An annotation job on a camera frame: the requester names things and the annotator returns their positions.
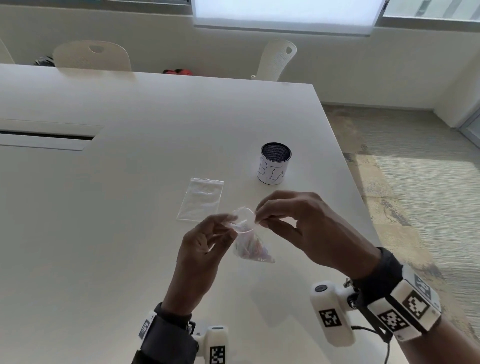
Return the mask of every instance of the chair backrest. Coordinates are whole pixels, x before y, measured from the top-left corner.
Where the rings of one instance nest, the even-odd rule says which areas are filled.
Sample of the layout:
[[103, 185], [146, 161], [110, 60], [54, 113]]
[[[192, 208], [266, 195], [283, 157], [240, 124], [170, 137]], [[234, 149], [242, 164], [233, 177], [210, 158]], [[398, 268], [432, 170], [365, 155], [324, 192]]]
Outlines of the chair backrest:
[[272, 40], [264, 49], [255, 80], [278, 81], [290, 60], [297, 54], [297, 47], [283, 39]]
[[115, 43], [96, 40], [64, 43], [53, 51], [53, 61], [59, 68], [132, 71], [130, 57], [125, 49]]
[[10, 55], [10, 52], [8, 51], [7, 47], [2, 42], [1, 39], [0, 39], [0, 63], [15, 64], [12, 56]]

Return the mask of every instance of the wall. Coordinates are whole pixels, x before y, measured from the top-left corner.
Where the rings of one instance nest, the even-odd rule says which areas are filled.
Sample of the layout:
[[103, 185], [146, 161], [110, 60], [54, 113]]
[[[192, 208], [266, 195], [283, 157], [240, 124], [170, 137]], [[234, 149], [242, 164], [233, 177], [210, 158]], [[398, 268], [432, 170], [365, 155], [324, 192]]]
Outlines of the wall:
[[435, 114], [458, 128], [480, 107], [480, 53], [440, 97]]
[[132, 68], [188, 68], [197, 75], [249, 78], [265, 44], [299, 51], [281, 80], [311, 83], [321, 101], [433, 109], [480, 48], [480, 34], [375, 29], [369, 38], [196, 29], [192, 19], [121, 12], [0, 6], [0, 37], [20, 64], [78, 39], [118, 43]]

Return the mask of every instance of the clear plastic bag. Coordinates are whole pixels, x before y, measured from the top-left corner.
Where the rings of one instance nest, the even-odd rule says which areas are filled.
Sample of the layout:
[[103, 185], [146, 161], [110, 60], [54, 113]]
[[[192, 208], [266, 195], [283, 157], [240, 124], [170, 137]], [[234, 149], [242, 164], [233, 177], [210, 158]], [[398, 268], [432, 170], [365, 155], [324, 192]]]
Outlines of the clear plastic bag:
[[177, 220], [203, 221], [218, 211], [223, 181], [192, 178], [180, 207]]
[[275, 259], [268, 253], [265, 244], [255, 232], [253, 211], [247, 207], [241, 207], [232, 214], [239, 217], [237, 221], [230, 223], [230, 227], [238, 234], [233, 242], [233, 253], [242, 259], [275, 263]]

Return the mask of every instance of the left hand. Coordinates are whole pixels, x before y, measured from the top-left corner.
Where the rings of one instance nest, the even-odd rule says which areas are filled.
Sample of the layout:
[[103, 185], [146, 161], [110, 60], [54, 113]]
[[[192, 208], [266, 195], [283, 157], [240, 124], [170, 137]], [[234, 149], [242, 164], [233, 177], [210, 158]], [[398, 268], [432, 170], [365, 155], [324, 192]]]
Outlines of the left hand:
[[185, 234], [163, 310], [187, 316], [198, 306], [212, 287], [220, 261], [237, 237], [224, 224], [236, 219], [228, 214], [211, 215]]

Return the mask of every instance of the white table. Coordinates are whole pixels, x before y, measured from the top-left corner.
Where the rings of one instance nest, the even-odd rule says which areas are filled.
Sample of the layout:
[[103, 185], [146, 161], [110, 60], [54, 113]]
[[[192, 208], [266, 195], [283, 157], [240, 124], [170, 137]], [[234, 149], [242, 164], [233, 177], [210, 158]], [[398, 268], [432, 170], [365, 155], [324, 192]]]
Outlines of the white table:
[[[190, 178], [225, 181], [220, 212], [255, 207], [275, 189], [255, 175], [266, 142], [292, 150], [282, 189], [317, 191], [379, 244], [312, 85], [0, 65], [0, 118], [103, 127], [82, 152], [0, 146], [5, 363], [130, 363], [192, 228], [176, 221]], [[231, 362], [383, 363], [377, 336], [336, 349], [316, 321], [310, 286], [344, 277], [261, 235], [277, 263], [229, 252], [194, 312], [229, 327]]]

